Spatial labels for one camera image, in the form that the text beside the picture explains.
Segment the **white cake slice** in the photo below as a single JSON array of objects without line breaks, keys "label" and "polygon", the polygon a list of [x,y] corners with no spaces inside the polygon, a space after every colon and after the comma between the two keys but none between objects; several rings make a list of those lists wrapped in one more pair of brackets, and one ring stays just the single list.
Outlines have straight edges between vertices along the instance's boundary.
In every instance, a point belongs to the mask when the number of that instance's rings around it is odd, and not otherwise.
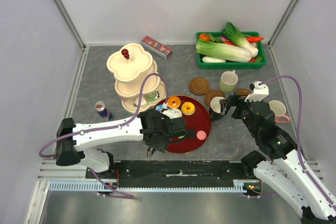
[{"label": "white cake slice", "polygon": [[138,96],[135,101],[134,101],[134,106],[137,107],[140,105],[140,107],[144,107],[144,106],[147,106],[147,101],[146,99],[144,98],[144,96]]}]

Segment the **green swirl roll cake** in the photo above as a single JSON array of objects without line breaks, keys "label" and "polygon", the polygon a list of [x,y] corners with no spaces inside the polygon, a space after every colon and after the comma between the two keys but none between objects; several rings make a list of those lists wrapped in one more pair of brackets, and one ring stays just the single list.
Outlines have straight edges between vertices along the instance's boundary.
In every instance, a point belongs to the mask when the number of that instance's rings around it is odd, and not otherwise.
[{"label": "green swirl roll cake", "polygon": [[158,91],[153,91],[152,93],[149,93],[146,95],[146,100],[148,102],[154,102],[159,98],[160,98],[160,93]]}]

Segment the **pink cookie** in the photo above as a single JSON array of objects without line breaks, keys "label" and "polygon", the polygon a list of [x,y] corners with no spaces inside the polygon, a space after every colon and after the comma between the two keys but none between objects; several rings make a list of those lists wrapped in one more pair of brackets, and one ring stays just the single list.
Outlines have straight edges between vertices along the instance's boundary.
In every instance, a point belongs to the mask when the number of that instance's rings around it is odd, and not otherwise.
[{"label": "pink cookie", "polygon": [[196,133],[196,137],[199,139],[199,140],[205,140],[207,138],[207,134],[205,131],[198,131]]}]

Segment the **metal tongs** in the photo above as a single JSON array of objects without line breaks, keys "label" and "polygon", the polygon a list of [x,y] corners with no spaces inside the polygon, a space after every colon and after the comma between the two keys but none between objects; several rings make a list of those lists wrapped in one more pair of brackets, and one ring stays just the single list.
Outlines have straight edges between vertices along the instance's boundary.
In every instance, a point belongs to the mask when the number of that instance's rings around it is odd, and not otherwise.
[{"label": "metal tongs", "polygon": [[[184,138],[182,138],[182,139],[179,139],[179,138],[178,138],[178,140],[170,140],[170,141],[169,141],[169,144],[177,144],[177,143],[180,143],[180,142],[184,141],[185,139],[186,139],[186,136],[185,136]],[[155,151],[156,151],[155,149],[149,147],[149,148],[147,149],[146,156],[147,156],[147,157],[152,157],[152,155],[155,153]]]}]

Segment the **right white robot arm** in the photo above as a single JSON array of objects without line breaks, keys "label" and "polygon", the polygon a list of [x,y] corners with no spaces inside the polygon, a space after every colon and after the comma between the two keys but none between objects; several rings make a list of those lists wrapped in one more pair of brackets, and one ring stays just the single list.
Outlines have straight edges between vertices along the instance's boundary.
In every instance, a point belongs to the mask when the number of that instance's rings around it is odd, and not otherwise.
[{"label": "right white robot arm", "polygon": [[276,125],[269,104],[232,93],[220,99],[220,113],[226,115],[231,107],[232,118],[242,120],[259,147],[241,159],[241,174],[268,184],[296,210],[301,223],[335,223],[335,196],[302,158],[292,137]]}]

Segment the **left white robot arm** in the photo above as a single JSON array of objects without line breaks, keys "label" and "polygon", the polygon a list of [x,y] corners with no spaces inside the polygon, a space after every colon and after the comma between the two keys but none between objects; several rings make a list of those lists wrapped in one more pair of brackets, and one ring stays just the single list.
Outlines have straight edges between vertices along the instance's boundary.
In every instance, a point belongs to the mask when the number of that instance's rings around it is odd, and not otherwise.
[{"label": "left white robot arm", "polygon": [[56,165],[83,165],[104,178],[115,174],[116,166],[108,152],[96,150],[96,146],[124,141],[141,141],[149,148],[165,152],[168,145],[179,136],[186,136],[186,122],[182,117],[167,115],[148,109],[136,117],[95,124],[75,123],[72,118],[63,119],[56,144]]}]

